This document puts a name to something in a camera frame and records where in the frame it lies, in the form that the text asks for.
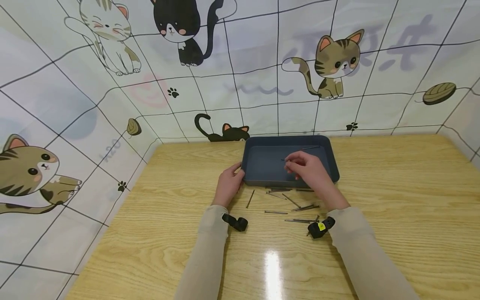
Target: hand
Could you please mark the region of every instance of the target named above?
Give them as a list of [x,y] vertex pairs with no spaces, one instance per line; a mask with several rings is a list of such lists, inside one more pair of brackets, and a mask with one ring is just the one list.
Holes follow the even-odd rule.
[[350,206],[339,189],[333,184],[325,167],[316,156],[298,151],[285,158],[285,170],[296,173],[295,179],[300,177],[323,200],[327,211],[345,209]]
[[333,185],[318,157],[303,151],[297,151],[287,156],[285,161],[285,170],[289,174],[295,173],[295,179],[297,180],[301,177],[312,189],[318,189],[323,185]]
[[221,205],[226,208],[230,204],[240,188],[243,176],[245,176],[245,171],[242,169],[235,173],[240,166],[241,162],[236,163],[220,174],[212,205]]

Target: wall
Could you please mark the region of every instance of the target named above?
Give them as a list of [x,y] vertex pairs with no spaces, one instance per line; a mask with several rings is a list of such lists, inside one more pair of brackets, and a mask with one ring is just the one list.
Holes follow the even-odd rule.
[[62,299],[161,143],[440,133],[480,165],[480,0],[152,1],[0,5],[0,299]]

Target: plastic tray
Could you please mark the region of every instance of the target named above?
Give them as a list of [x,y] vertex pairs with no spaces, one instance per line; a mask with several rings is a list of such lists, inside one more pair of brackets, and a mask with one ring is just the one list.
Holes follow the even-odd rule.
[[249,138],[243,152],[243,181],[254,186],[308,188],[303,180],[295,180],[294,174],[283,169],[282,159],[299,150],[319,157],[333,182],[340,179],[330,140],[323,135],[313,135]]

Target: cat illustration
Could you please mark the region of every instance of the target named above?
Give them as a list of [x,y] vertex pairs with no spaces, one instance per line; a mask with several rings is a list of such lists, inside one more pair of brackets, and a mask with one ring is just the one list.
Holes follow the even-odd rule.
[[245,141],[250,137],[248,134],[248,126],[243,126],[240,128],[231,127],[230,124],[223,124],[222,135],[212,133],[206,133],[200,126],[200,118],[205,118],[210,120],[210,116],[206,114],[198,114],[195,116],[195,126],[200,132],[208,138],[211,142],[230,142],[230,141]]
[[[152,0],[155,24],[160,34],[169,42],[177,43],[182,66],[199,66],[209,58],[213,49],[213,32],[219,19],[237,10],[235,0]],[[199,9],[208,8],[208,12]],[[206,17],[207,49],[205,53],[193,39]]]
[[299,57],[283,61],[282,69],[287,72],[300,72],[305,77],[308,92],[323,99],[343,97],[342,77],[352,73],[360,59],[359,43],[363,37],[361,29],[346,39],[334,41],[330,36],[323,36],[318,42],[315,55],[315,71],[323,81],[315,91],[312,86],[310,69],[305,60]]
[[12,134],[0,153],[0,193],[25,196],[39,192],[51,204],[29,207],[0,203],[0,214],[42,214],[67,202],[80,188],[78,179],[57,175],[60,161],[47,149],[29,146],[19,135]]
[[81,0],[80,17],[82,21],[65,18],[65,25],[91,41],[106,68],[117,76],[140,72],[138,56],[124,43],[132,34],[125,5],[111,0]]

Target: wooden table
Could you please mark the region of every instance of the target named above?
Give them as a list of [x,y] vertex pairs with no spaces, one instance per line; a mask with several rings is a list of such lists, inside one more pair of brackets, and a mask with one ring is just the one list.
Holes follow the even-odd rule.
[[[362,209],[420,298],[479,299],[480,173],[473,165],[438,135],[331,141],[338,187]],[[67,299],[172,299],[217,177],[241,160],[243,147],[243,142],[160,146]],[[301,204],[317,201],[312,193],[289,194]],[[246,218],[249,227],[229,232],[219,299],[356,299],[330,236],[312,240],[305,224],[264,214],[293,208],[264,188],[241,190],[230,212]],[[314,218],[320,212],[325,213],[295,216]]]

